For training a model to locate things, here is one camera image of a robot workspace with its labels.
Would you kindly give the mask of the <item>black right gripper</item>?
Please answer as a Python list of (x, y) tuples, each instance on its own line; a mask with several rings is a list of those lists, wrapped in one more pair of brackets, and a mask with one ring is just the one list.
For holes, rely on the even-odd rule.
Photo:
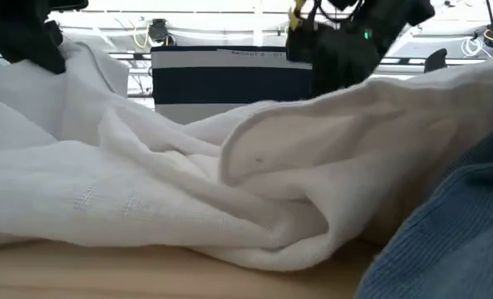
[(320, 27), (312, 55), (311, 96), (366, 80), (382, 59), (382, 36), (370, 28)]

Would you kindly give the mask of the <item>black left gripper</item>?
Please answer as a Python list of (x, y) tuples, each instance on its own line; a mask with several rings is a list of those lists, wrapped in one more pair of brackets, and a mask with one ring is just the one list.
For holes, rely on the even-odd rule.
[(66, 71), (54, 21), (45, 22), (49, 0), (0, 0), (0, 54), (11, 62), (29, 60), (54, 74)]

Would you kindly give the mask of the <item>white knit garment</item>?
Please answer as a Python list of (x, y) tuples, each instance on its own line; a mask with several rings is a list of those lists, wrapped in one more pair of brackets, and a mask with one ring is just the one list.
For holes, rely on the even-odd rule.
[(384, 243), (491, 131), (493, 58), (261, 110), (225, 142), (219, 174), (263, 198), (309, 200), (324, 240)]

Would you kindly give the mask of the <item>white gauze cloth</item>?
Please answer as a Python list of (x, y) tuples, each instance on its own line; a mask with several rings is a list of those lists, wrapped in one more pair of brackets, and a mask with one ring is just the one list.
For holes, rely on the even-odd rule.
[(121, 62), (79, 42), (61, 51), (61, 75), (0, 67), (0, 245), (181, 246), (270, 271), (333, 253), (313, 205), (222, 184), (217, 145), (129, 101)]

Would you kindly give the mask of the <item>slate blue ribbed garment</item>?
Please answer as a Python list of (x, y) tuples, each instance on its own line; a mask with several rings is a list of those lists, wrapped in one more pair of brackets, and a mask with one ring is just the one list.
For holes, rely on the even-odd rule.
[(354, 299), (493, 299), (493, 132), (448, 167)]

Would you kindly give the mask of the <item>grey horizontal beam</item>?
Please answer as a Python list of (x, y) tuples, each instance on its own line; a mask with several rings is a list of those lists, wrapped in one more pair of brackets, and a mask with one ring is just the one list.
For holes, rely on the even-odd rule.
[[(275, 56), (275, 57), (283, 57), (282, 53), (277, 52), (238, 52), (232, 51), (235, 55), (242, 56)], [(151, 59), (151, 54), (143, 54), (143, 53), (111, 53), (110, 56), (117, 60), (127, 60), (127, 61), (149, 61)], [(382, 64), (388, 65), (423, 65), (425, 62), (424, 59), (420, 58), (383, 58), (381, 60)]]

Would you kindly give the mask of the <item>navy white striped fabric basket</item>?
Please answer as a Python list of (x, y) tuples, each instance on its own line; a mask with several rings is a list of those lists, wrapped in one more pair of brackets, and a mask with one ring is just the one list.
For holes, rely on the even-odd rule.
[(284, 47), (155, 47), (150, 58), (155, 110), (181, 124), (309, 96), (311, 66), (288, 61)]

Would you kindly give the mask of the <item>black pedestal post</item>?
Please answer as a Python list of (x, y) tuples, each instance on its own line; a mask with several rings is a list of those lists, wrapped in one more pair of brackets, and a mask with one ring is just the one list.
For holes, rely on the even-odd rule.
[(447, 68), (446, 63), (447, 49), (441, 48), (434, 51), (425, 61), (424, 61), (424, 72), (432, 72), (440, 69)]

